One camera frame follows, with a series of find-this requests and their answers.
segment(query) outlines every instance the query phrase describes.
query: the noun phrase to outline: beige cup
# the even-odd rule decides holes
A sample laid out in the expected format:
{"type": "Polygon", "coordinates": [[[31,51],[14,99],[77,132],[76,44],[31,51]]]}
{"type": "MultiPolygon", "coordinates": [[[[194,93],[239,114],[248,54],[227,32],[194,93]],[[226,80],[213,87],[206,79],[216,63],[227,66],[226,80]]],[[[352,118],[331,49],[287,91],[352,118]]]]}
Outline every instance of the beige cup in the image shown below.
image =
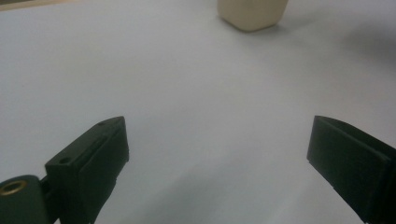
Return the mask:
{"type": "Polygon", "coordinates": [[[220,16],[243,31],[256,31],[277,24],[288,0],[218,0],[220,16]]]}

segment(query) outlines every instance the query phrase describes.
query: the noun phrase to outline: tabletop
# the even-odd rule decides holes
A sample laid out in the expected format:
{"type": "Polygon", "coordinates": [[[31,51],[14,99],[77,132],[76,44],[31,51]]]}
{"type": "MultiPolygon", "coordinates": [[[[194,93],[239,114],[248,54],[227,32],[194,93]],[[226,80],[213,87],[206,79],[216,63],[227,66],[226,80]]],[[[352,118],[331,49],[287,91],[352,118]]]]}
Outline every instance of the tabletop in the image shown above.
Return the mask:
{"type": "Polygon", "coordinates": [[[131,160],[96,223],[362,223],[306,152],[315,115],[396,147],[396,2],[289,1],[235,30],[216,0],[0,12],[0,176],[126,119],[131,160]]]}

